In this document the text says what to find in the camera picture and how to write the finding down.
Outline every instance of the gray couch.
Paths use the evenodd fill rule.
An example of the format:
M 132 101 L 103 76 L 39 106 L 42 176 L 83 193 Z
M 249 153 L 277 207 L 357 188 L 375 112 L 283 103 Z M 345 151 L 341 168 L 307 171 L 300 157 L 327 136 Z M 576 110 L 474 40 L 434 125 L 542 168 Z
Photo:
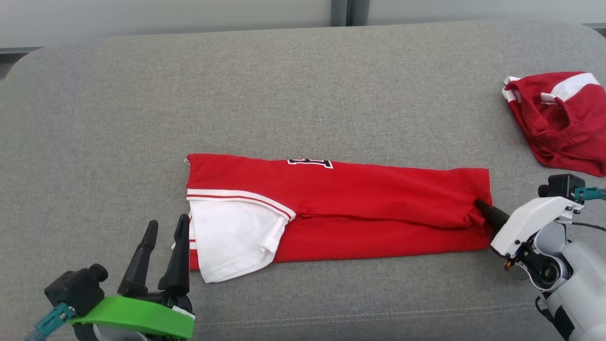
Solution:
M 0 339 L 22 340 L 68 269 L 103 264 L 114 294 L 150 219 L 148 283 L 188 211 L 184 157 L 323 158 L 488 167 L 511 212 L 558 169 L 531 155 L 506 76 L 586 70 L 606 40 L 581 25 L 479 21 L 122 36 L 46 47 L 0 83 Z M 578 174 L 588 183 L 605 179 Z M 589 223 L 605 206 L 587 205 Z M 602 255 L 606 234 L 576 228 Z M 559 340 L 537 292 L 490 250 L 273 264 L 225 283 L 192 274 L 196 340 Z M 75 340 L 63 327 L 51 340 Z

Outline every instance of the seam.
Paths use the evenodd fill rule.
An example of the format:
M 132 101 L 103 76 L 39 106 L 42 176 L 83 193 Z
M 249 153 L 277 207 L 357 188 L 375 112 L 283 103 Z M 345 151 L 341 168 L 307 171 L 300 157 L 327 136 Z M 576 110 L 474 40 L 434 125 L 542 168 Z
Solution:
M 443 316 L 493 314 L 493 313 L 499 313 L 499 312 L 521 311 L 521 310 L 531 310 L 531 309 L 534 309 L 534 307 L 532 307 L 532 308 L 518 308 L 518 309 L 499 310 L 499 311 L 462 312 L 462 313 L 459 313 L 459 314 L 438 314 L 438 315 L 426 315 L 426 316 L 382 317 L 382 318 L 379 318 L 379 319 L 353 319 L 353 320 L 336 320 L 336 321 L 295 322 L 295 323 L 279 323 L 279 324 L 275 324 L 275 325 L 234 326 L 234 327 L 225 327 L 225 328 L 207 328 L 207 329 L 200 329 L 200 330 L 201 331 L 209 331 L 209 330 L 227 330 L 227 329 L 268 328 L 268 327 L 277 327 L 277 326 L 319 325 L 319 324 L 343 323 L 343 322 L 367 322 L 367 321 L 380 321 L 380 320 L 421 319 L 421 318 L 424 318 L 424 317 L 443 317 Z
M 397 315 L 397 314 L 415 314 L 425 312 L 450 312 L 450 311 L 470 311 L 477 309 L 493 309 L 493 308 L 505 308 L 511 306 L 524 306 L 532 305 L 530 308 L 517 308 L 497 311 L 480 311 L 480 312 L 462 312 L 458 314 L 434 314 L 425 316 L 402 316 L 402 317 L 381 317 L 378 319 L 351 319 L 351 320 L 336 320 L 336 321 L 312 321 L 312 322 L 294 322 L 294 323 L 278 323 L 269 325 L 256 325 L 256 326 L 233 326 L 233 327 L 219 327 L 219 328 L 206 328 L 200 330 L 226 330 L 226 329 L 244 329 L 244 328 L 266 328 L 274 326 L 292 326 L 292 325 L 313 325 L 313 324 L 326 324 L 326 323 L 341 323 L 341 322 L 366 322 L 366 321 L 380 321 L 380 320 L 402 320 L 402 319 L 420 319 L 424 317 L 440 317 L 440 316 L 461 316 L 461 315 L 478 315 L 478 314 L 491 314 L 497 312 L 508 312 L 508 311 L 521 311 L 535 309 L 534 303 L 513 303 L 508 305 L 495 305 L 495 306 L 477 306 L 472 308 L 456 308 L 456 309 L 437 309 L 437 310 L 417 310 L 417 311 L 397 311 L 397 312 L 373 312 L 369 314 L 351 314 L 351 315 L 332 315 L 332 316 L 311 316 L 311 317 L 292 317 L 287 319 L 268 319 L 268 320 L 249 320 L 249 321 L 231 321 L 231 322 L 212 322 L 212 323 L 196 323 L 196 325 L 203 326 L 214 326 L 214 325 L 230 325 L 236 323 L 260 323 L 260 322 L 285 322 L 285 321 L 300 321 L 300 320 L 311 320 L 311 319 L 330 319 L 330 318 L 343 318 L 343 317 L 364 317 L 364 316 L 384 316 L 384 315 Z M 26 336 L 27 334 L 17 334 L 9 336 Z M 47 340 L 59 340 L 59 339 L 71 339 L 75 336 L 51 336 Z
M 205 326 L 213 326 L 213 325 L 232 325 L 232 324 L 237 324 L 237 323 L 262 323 L 262 322 L 300 321 L 300 320 L 316 320 L 316 319 L 339 319 L 339 318 L 343 318 L 343 317 L 364 317 L 364 316 L 384 316 L 384 315 L 400 315 L 400 314 L 419 314 L 419 313 L 425 313 L 425 312 L 469 311 L 469 310 L 477 310 L 477 309 L 505 308 L 505 307 L 511 307 L 511 306 L 524 306 L 524 305 L 533 305 L 534 306 L 534 303 L 513 303 L 513 304 L 508 304 L 508 305 L 476 306 L 476 307 L 472 307 L 472 308 L 456 308 L 456 309 L 396 311 L 396 312 L 371 312 L 371 313 L 368 313 L 368 314 L 291 317 L 291 318 L 285 318 L 285 319 L 229 321 L 229 322 L 206 322 L 206 323 L 197 323 L 197 324 L 199 324 L 199 325 L 205 325 Z

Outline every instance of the teal connector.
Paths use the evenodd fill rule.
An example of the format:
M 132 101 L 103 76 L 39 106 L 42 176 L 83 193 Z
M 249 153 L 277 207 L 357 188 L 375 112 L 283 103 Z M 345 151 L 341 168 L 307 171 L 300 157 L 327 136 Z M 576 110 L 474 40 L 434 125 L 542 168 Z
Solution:
M 75 311 L 65 303 L 60 303 L 53 311 L 48 313 L 38 324 L 36 330 L 30 333 L 26 341 L 43 341 L 54 331 L 65 324 L 67 320 L 74 316 Z
M 574 199 L 576 200 L 606 200 L 606 189 L 598 187 L 579 187 L 574 189 Z

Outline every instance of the red jersey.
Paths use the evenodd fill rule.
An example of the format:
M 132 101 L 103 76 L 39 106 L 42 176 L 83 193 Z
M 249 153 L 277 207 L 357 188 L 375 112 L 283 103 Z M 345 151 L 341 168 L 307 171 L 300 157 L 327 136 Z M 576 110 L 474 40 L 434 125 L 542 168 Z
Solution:
M 271 261 L 397 257 L 490 244 L 491 230 L 474 206 L 478 198 L 491 203 L 487 169 L 214 154 L 191 154 L 187 161 L 191 235 L 199 256 L 191 263 L 208 282 Z M 241 243 L 251 246 L 240 250 Z M 225 250 L 240 251 L 204 263 Z M 216 274 L 226 266 L 230 270 Z

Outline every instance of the fabric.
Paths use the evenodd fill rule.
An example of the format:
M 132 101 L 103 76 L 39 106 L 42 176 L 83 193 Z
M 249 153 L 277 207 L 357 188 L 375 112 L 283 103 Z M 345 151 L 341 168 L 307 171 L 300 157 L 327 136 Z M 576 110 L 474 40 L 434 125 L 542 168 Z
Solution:
M 537 160 L 606 176 L 606 91 L 592 74 L 508 77 L 505 84 L 503 95 Z
M 35 51 L 0 82 L 1 339 L 24 339 L 51 308 L 45 286 L 66 270 L 104 265 L 115 295 L 151 219 L 155 291 L 189 211 L 190 153 L 489 168 L 494 204 L 512 212 L 562 171 L 528 152 L 502 78 L 591 70 L 604 84 L 604 56 L 606 39 L 586 26 L 528 20 L 120 36 Z M 579 219 L 604 224 L 603 204 Z M 570 234 L 606 257 L 602 231 Z M 484 250 L 274 263 L 212 285 L 193 275 L 193 340 L 559 340 L 534 308 L 536 288 L 502 266 Z M 49 341 L 75 340 L 65 326 Z
M 206 282 L 256 271 L 274 257 L 397 257 L 490 244 L 491 229 L 474 206 L 476 199 L 492 202 L 488 169 L 216 154 L 186 160 L 187 200 Z

